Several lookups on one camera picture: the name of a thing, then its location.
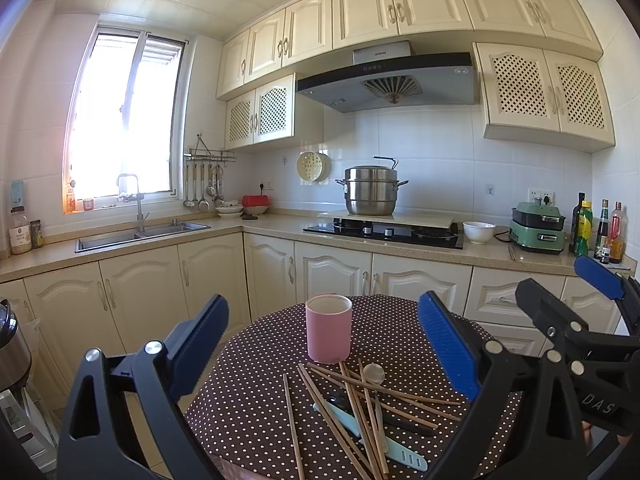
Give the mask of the steel spoon speckled handle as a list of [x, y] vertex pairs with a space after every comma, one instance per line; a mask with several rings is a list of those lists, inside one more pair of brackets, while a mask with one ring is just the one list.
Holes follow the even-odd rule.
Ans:
[[[365, 367], [363, 367], [363, 377], [367, 382], [373, 385], [382, 385], [385, 378], [384, 368], [378, 363], [369, 363]], [[378, 397], [378, 393], [374, 394], [374, 409], [376, 416], [376, 424], [378, 425], [378, 436], [380, 437], [382, 450], [384, 452], [388, 451], [388, 445], [386, 443], [386, 434], [384, 431], [384, 420], [383, 420], [383, 412], [382, 405], [380, 402], [380, 398]]]

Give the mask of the dark sauce bottle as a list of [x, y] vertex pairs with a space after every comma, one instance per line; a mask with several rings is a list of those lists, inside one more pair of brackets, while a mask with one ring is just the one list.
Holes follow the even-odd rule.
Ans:
[[607, 263], [610, 258], [608, 249], [608, 231], [610, 230], [610, 218], [608, 218], [608, 200], [604, 198], [601, 203], [601, 214], [596, 238], [594, 258], [602, 263]]

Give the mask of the green electric cooker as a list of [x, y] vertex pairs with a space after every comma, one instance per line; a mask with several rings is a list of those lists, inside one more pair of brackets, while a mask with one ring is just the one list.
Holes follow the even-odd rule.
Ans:
[[510, 240], [529, 252], [559, 255], [565, 246], [564, 222], [558, 207], [519, 202], [512, 209]]

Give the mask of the white bowl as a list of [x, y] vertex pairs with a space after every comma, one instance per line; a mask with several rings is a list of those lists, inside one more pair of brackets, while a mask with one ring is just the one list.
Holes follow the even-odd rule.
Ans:
[[496, 226], [492, 223], [480, 221], [465, 221], [463, 232], [465, 237], [475, 245], [484, 245], [489, 242], [495, 234]]

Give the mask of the lower cream cabinets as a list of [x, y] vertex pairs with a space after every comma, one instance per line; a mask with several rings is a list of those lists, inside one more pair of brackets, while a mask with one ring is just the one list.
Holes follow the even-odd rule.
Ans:
[[569, 255], [523, 252], [506, 243], [439, 249], [372, 240], [292, 240], [250, 232], [202, 233], [78, 252], [72, 243], [4, 255], [1, 295], [20, 319], [39, 325], [32, 383], [49, 408], [62, 408], [81, 352], [134, 351], [192, 318], [210, 296], [228, 300], [228, 334], [320, 294], [405, 299], [436, 292], [510, 349], [538, 354], [548, 340], [515, 304], [534, 278], [593, 330], [620, 322], [612, 301], [578, 278]]

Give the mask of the brown polka dot tablecloth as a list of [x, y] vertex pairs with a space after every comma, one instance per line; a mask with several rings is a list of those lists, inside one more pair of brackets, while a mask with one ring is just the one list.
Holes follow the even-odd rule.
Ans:
[[[412, 415], [408, 429], [386, 434], [435, 463], [469, 408], [454, 391], [418, 321], [416, 302], [392, 296], [352, 300], [352, 350], [346, 363], [384, 368], [386, 388], [460, 405], [382, 402]], [[303, 304], [263, 316], [233, 337], [186, 412], [195, 437], [228, 479], [297, 479], [283, 374], [293, 404], [307, 479], [355, 479], [358, 472], [312, 407], [297, 365], [309, 361]]]

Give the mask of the right lattice cabinet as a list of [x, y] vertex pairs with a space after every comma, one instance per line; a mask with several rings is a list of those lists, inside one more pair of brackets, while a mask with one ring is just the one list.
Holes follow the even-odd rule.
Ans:
[[560, 52], [476, 44], [484, 137], [595, 153], [615, 145], [595, 62]]

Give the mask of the stainless steel steamer pot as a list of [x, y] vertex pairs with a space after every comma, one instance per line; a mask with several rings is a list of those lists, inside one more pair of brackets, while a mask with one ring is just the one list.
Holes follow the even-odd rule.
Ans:
[[391, 216], [397, 203], [398, 188], [408, 183], [399, 180], [393, 157], [375, 156], [392, 166], [360, 165], [347, 168], [335, 182], [343, 187], [346, 209], [360, 216]]

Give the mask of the pink utensil cup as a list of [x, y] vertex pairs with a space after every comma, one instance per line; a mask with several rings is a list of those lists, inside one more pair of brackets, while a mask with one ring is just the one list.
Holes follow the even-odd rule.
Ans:
[[305, 304], [308, 356], [317, 363], [337, 364], [349, 357], [352, 300], [337, 294], [311, 297]]

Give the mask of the white stacked bowls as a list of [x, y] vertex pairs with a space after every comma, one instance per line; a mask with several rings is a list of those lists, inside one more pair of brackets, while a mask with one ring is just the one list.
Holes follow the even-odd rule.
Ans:
[[240, 218], [243, 214], [244, 207], [237, 200], [234, 202], [222, 202], [215, 207], [216, 213], [220, 218]]

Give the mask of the red container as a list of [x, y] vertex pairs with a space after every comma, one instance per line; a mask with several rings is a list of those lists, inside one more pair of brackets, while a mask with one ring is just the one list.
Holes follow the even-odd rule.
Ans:
[[268, 210], [270, 199], [267, 195], [244, 195], [242, 205], [246, 214], [260, 216]]

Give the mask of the hanging utensil rack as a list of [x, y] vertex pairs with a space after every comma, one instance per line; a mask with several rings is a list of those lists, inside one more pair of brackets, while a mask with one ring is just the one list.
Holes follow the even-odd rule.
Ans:
[[196, 212], [216, 212], [224, 202], [224, 167], [235, 162], [232, 151], [215, 151], [199, 133], [196, 143], [182, 154], [183, 207]]

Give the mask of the grey range hood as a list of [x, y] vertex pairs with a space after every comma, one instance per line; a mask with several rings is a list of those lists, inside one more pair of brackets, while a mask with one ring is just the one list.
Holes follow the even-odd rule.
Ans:
[[478, 101], [476, 70], [466, 51], [376, 56], [300, 78], [296, 92], [340, 113]]

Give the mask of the upper cream cabinets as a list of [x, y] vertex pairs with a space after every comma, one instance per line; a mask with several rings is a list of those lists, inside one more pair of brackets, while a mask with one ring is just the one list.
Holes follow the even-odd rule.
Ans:
[[431, 32], [602, 55], [578, 0], [297, 0], [224, 44], [217, 96], [334, 50]]

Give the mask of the left lattice cabinet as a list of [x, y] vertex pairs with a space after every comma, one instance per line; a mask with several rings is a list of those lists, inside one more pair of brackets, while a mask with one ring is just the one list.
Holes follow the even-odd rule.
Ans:
[[227, 103], [224, 149], [254, 152], [320, 143], [323, 106], [296, 92], [296, 74]]

